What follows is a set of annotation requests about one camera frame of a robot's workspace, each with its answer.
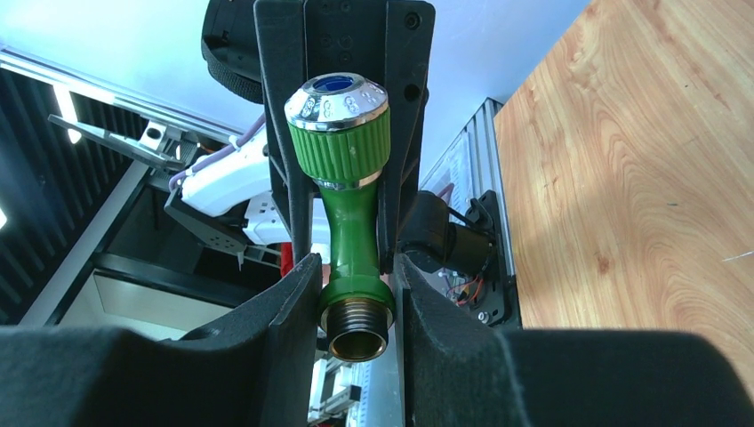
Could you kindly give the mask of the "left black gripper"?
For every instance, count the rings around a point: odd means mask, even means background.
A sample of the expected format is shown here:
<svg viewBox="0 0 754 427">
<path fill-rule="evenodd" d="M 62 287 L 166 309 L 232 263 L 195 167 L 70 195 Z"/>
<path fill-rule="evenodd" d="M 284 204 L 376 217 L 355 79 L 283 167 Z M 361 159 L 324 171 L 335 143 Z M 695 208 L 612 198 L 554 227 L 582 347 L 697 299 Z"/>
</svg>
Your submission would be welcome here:
<svg viewBox="0 0 754 427">
<path fill-rule="evenodd" d="M 413 207 L 435 7 L 427 1 L 258 1 L 260 51 L 273 198 L 289 231 L 293 260 L 310 253 L 313 182 L 298 163 L 285 101 L 306 80 L 336 71 L 367 77 L 389 95 L 390 156 L 378 182 L 380 270 L 390 274 L 397 241 Z"/>
</svg>

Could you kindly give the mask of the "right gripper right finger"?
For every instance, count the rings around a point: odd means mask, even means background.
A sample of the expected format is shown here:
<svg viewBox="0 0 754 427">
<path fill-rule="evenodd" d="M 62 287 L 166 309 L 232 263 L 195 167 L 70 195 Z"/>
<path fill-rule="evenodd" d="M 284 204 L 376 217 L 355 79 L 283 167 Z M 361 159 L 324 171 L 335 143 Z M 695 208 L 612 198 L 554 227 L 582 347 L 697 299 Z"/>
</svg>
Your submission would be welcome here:
<svg viewBox="0 0 754 427">
<path fill-rule="evenodd" d="M 496 331 L 395 259 L 409 426 L 750 426 L 731 363 L 696 334 Z"/>
</svg>

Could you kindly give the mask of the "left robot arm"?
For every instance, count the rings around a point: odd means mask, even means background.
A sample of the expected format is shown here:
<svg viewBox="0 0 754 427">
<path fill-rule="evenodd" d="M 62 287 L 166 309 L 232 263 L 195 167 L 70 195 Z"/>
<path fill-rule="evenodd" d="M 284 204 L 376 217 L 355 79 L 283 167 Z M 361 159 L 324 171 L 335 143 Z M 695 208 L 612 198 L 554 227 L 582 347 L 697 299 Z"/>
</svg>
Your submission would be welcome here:
<svg viewBox="0 0 754 427">
<path fill-rule="evenodd" d="M 374 183 L 378 267 L 391 271 L 419 184 L 429 56 L 426 1 L 212 1 L 201 34 L 214 80 L 262 106 L 249 133 L 171 180 L 166 211 L 211 246 L 330 245 L 321 189 Z"/>
</svg>

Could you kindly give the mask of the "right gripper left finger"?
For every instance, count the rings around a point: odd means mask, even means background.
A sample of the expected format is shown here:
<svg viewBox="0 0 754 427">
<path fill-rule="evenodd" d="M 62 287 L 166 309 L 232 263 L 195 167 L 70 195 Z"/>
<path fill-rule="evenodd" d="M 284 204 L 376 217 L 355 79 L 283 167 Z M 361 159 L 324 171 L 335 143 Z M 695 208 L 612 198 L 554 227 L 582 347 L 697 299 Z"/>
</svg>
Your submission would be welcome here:
<svg viewBox="0 0 754 427">
<path fill-rule="evenodd" d="M 303 426 L 322 263 L 179 340 L 119 327 L 5 326 L 4 426 Z"/>
</svg>

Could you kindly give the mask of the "green water faucet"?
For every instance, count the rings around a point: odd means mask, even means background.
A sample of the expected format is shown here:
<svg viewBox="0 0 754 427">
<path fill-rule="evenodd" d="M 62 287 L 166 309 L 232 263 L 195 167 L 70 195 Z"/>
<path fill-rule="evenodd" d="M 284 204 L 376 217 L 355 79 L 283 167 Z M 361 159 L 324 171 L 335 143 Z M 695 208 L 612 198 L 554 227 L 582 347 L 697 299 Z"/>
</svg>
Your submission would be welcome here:
<svg viewBox="0 0 754 427">
<path fill-rule="evenodd" d="M 395 300 L 377 246 L 378 180 L 391 151 L 387 91 L 349 72 L 311 78 L 285 103 L 301 170 L 318 186 L 330 230 L 319 303 L 328 350 L 366 362 L 388 347 Z"/>
</svg>

